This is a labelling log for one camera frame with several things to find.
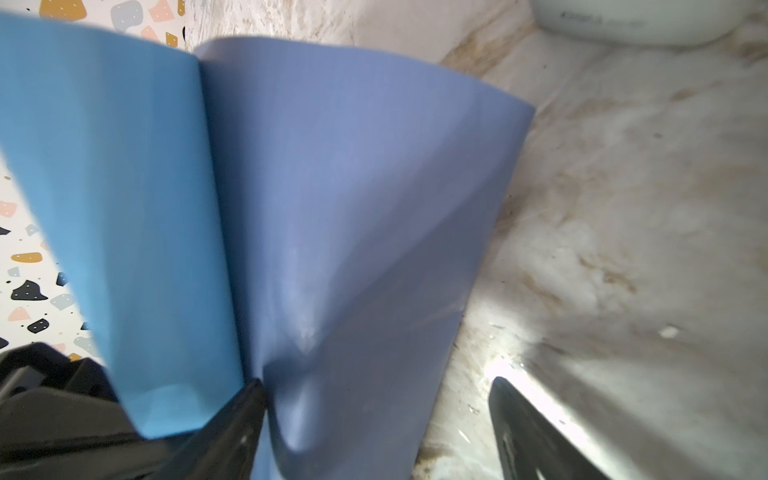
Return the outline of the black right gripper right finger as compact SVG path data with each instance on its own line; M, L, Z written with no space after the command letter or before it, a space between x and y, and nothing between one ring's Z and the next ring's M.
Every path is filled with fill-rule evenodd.
M607 479L507 379L494 378L488 405L504 479Z

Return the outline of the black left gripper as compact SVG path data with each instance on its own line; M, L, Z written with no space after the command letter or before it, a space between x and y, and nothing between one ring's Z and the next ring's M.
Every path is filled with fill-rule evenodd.
M191 436L142 436L89 358L45 343L1 354L4 479L147 479Z

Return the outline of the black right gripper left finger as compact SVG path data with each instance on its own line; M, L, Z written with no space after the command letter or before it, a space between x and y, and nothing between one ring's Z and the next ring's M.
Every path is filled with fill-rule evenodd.
M267 410L260 380L247 383L195 433L153 479L248 479Z

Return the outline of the blue wrapping paper sheet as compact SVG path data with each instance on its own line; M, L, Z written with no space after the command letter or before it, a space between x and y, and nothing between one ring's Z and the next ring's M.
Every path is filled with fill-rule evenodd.
M248 378L266 479L406 479L535 110L404 56L1 17L1 151L148 437Z

